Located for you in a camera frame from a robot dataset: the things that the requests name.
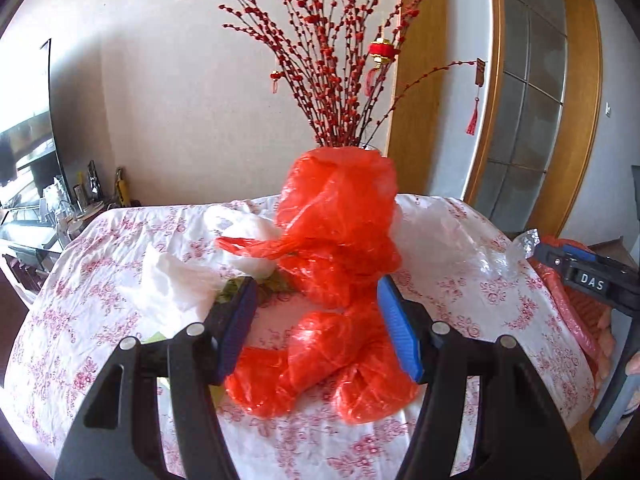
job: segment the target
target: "tv screen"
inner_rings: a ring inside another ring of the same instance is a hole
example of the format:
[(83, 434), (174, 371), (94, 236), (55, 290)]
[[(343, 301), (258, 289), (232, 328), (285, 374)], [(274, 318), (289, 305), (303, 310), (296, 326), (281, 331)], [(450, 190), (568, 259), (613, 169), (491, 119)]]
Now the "tv screen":
[(56, 176), (65, 183), (49, 113), (50, 46), (51, 40), (0, 74), (0, 205), (5, 209), (37, 206)]

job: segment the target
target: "red berry branch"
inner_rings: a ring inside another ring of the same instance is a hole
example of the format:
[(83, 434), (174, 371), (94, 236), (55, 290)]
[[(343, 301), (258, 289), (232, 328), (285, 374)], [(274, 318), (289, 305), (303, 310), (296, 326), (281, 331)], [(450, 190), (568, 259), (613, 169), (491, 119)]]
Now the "red berry branch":
[[(271, 79), (274, 84), (281, 78), (287, 82), (315, 133), (316, 142), (320, 146), (360, 145), (372, 123), (372, 111), (389, 69), (402, 49), (412, 21), (420, 13), (422, 0), (412, 0), (406, 5), (400, 0), (377, 27), (376, 40), (382, 40), (387, 29), (391, 29), (386, 39), (393, 46), (393, 54), (378, 62), (378, 70), (370, 74), (370, 85), (362, 102), (362, 77), (367, 59), (373, 57), (370, 47), (365, 46), (366, 25), (379, 0), (281, 0), (289, 15), (293, 39), (258, 7), (256, 0), (235, 1), (239, 8), (220, 5), (220, 9), (234, 14), (241, 25), (225, 23), (223, 27), (244, 32), (273, 51), (280, 71), (271, 73)], [(433, 72), (462, 63), (455, 61), (435, 68), (407, 85), (386, 114), (376, 121), (366, 144), (409, 88)]]

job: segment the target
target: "white plastic bag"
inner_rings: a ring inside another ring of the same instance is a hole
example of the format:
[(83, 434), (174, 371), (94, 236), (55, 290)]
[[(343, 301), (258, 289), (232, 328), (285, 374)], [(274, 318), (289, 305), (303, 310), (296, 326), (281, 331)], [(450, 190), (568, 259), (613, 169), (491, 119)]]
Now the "white plastic bag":
[(225, 283), (209, 267), (186, 264), (149, 244), (142, 260), (140, 287), (123, 287), (120, 293), (140, 314), (154, 320), (159, 332), (171, 338), (188, 324), (204, 321)]
[[(220, 219), (228, 220), (232, 224), (222, 231), (221, 236), (230, 238), (252, 238), (254, 240), (276, 240), (280, 238), (280, 228), (273, 221), (253, 213), (236, 211), (222, 205), (213, 205), (204, 213), (207, 228), (215, 230)], [(276, 262), (266, 258), (247, 258), (236, 256), (224, 251), (222, 263), (251, 276), (256, 280), (263, 280), (273, 274)]]

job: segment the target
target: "tablecloth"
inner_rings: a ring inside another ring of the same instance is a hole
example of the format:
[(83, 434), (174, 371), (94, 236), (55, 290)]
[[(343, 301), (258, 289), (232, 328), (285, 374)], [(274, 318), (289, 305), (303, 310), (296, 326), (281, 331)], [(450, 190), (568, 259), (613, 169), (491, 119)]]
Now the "tablecloth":
[[(402, 268), (400, 291), (419, 301), (434, 319), (465, 336), (495, 340), (514, 335), (568, 426), (593, 398), (593, 378), (542, 281), (526, 263), (509, 272), (482, 254), (504, 253), (509, 240), (464, 203), (399, 195), (402, 219), (394, 239)], [(229, 208), (273, 217), (278, 197), (231, 202)], [(220, 264), (215, 230), (203, 222), (207, 205), (144, 207), (103, 213), (57, 261), (22, 326), (12, 351), (5, 389), (18, 416), (29, 424), (54, 458), (98, 371), (121, 338), (152, 336), (158, 327), (137, 311), (121, 287), (140, 282), (142, 258), (151, 243), (185, 262), (237, 275)], [(290, 328), (309, 310), (303, 296), (274, 295), (257, 312), (247, 344), (281, 348)], [(478, 410), (477, 379), (470, 378), (453, 472), (469, 463)], [(393, 478), (414, 431), (422, 396), (384, 420), (348, 426), (330, 405), (332, 380), (305, 392), (288, 416), (261, 420), (224, 398), (216, 407), (231, 457), (241, 478)], [(184, 475), (175, 439), (170, 395), (158, 386), (162, 444), (168, 469)]]

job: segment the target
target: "red tassel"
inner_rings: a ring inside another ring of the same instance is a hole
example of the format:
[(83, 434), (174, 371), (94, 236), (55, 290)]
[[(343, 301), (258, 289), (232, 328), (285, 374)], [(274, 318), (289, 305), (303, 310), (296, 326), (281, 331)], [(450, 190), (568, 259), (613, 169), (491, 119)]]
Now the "red tassel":
[(471, 116), (471, 121), (469, 122), (469, 126), (466, 127), (466, 132), (469, 135), (475, 135), (476, 133), (476, 124), (478, 124), (478, 102), (480, 99), (476, 97), (476, 108), (474, 109), (474, 114)]
[(373, 87), (375, 86), (374, 79), (376, 78), (377, 68), (372, 68), (367, 72), (367, 77), (364, 81), (364, 95), (371, 97), (373, 94)]

